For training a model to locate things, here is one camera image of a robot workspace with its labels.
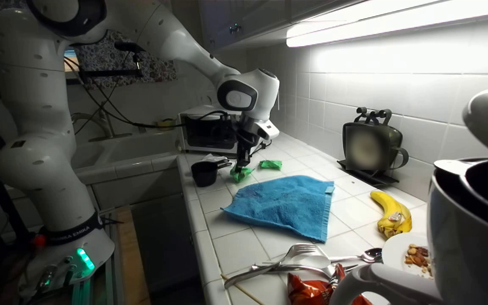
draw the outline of white plate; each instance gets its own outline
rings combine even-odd
[[[431,278],[428,272],[423,273],[418,265],[404,263],[409,245],[415,244],[420,247],[428,247],[427,237],[417,233],[401,233],[389,238],[383,245],[383,264],[403,272],[408,272],[425,278]]]

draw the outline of orange snack bag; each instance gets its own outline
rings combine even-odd
[[[345,276],[341,264],[336,264],[340,279]],[[322,280],[301,280],[298,275],[287,274],[287,292],[291,305],[329,305],[329,300],[336,287]],[[359,295],[352,305],[372,305],[365,297]]]

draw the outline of fluorescent light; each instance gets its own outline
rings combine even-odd
[[[488,0],[448,0],[306,33],[288,38],[286,43],[288,47],[309,46],[486,15],[488,15]]]
[[[312,33],[327,28],[344,25],[367,19],[374,16],[387,14],[394,11],[422,6],[438,0],[368,0],[347,8],[327,12],[319,16],[305,19],[293,25],[286,34],[287,38]]]

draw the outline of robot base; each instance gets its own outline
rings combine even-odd
[[[114,253],[114,242],[102,229],[57,246],[48,246],[35,256],[19,280],[20,297],[73,285],[90,278]]]

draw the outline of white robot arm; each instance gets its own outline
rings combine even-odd
[[[76,143],[63,62],[70,44],[95,43],[114,29],[159,58],[197,68],[224,108],[242,111],[237,169],[250,162],[260,138],[279,133],[269,121],[278,79],[261,69],[241,75],[225,66],[157,1],[28,0],[28,6],[0,12],[0,92],[19,132],[0,152],[0,179],[31,199],[47,237],[27,266],[29,277],[20,280],[24,297],[86,280],[114,251],[70,166]]]

